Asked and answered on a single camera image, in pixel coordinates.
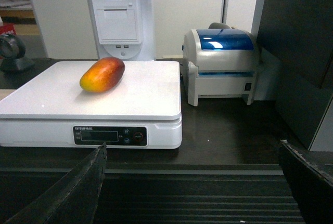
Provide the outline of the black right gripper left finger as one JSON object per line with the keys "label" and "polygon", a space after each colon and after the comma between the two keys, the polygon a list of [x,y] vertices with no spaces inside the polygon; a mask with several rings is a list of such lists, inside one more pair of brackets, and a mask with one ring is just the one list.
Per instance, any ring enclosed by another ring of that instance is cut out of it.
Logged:
{"label": "black right gripper left finger", "polygon": [[7,223],[93,223],[105,178],[103,143]]}

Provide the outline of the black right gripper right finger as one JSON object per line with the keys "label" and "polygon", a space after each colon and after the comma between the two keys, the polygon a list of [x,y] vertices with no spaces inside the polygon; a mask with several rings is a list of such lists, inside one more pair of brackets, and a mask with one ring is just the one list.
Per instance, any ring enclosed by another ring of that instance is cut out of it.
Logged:
{"label": "black right gripper right finger", "polygon": [[287,140],[278,161],[305,223],[332,223],[332,172]]}

